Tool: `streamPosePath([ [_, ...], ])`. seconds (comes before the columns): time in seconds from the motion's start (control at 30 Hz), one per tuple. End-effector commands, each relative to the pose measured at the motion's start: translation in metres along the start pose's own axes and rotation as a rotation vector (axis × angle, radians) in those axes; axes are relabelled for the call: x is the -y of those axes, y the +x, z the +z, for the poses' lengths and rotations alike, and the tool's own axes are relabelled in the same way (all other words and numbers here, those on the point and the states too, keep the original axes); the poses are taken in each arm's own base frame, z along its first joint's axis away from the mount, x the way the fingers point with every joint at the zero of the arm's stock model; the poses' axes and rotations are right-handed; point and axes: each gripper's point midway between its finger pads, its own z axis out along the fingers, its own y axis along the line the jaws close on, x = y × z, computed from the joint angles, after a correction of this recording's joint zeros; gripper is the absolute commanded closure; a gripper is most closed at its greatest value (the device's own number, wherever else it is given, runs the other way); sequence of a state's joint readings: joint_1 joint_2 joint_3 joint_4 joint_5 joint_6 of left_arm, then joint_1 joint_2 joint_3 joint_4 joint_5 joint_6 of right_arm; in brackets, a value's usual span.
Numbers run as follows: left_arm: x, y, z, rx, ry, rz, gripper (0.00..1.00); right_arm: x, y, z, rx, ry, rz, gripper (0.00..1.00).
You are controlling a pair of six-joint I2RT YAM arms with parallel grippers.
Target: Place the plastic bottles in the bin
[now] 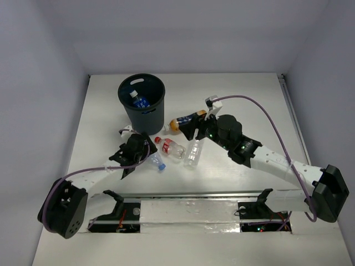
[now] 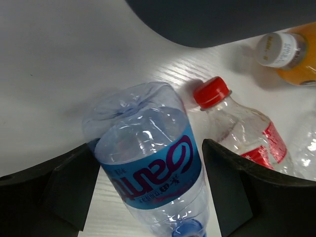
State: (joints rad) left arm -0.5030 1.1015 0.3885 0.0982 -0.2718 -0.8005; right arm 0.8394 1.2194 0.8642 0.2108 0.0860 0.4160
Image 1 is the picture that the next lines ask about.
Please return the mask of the light blue label water bottle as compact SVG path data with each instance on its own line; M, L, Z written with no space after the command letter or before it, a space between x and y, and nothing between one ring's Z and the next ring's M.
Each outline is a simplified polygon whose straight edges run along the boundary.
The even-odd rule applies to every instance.
M148 162L152 166L157 168L159 171L163 171L166 168L166 164L164 164L164 162L158 152L155 152L154 154L150 155L148 158Z

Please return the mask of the dark blue label bottle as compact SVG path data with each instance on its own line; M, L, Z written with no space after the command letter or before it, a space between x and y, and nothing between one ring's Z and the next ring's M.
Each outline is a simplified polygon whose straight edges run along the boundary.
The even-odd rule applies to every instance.
M134 107L140 109L150 107L149 101L145 97L140 96L136 90L131 91L130 96Z

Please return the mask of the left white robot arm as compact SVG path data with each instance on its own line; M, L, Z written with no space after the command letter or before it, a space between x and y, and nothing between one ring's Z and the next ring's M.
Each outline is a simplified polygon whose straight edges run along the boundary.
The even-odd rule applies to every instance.
M104 213L116 219L123 212L123 198L109 188L108 178L117 173L120 179L131 175L157 148L146 132L131 132L118 151L100 167L86 168L57 179L49 190L37 220L44 228L69 239L85 224L85 210L90 198L106 194L113 199L104 205Z

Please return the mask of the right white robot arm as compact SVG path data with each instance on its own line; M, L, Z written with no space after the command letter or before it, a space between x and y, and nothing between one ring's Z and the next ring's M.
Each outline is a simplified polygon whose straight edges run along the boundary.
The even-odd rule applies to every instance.
M280 155L245 136L241 123L232 115L194 115L179 129L188 140L211 140L225 149L228 157L239 165L271 174L298 187L298 190L284 191L264 189L255 204L259 216L299 211L311 212L325 222L337 221L349 196L349 189L337 167L311 166Z

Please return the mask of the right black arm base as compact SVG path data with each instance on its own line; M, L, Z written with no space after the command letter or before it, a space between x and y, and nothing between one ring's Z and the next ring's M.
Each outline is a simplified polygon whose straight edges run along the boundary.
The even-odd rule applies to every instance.
M273 218L280 218L284 220L288 216L288 212L273 212L266 205L266 200L269 194L272 192L272 189L265 189L262 193L257 197L256 201L253 202L239 202L238 203L238 214L239 217L243 220L266 220L270 221Z

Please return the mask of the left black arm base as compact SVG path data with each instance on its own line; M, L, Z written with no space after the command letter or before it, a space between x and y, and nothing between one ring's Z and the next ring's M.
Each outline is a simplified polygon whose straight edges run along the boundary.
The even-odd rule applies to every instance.
M109 220L118 220L124 209L124 198L112 190L105 190L94 195L88 202L85 220L88 228L95 223Z

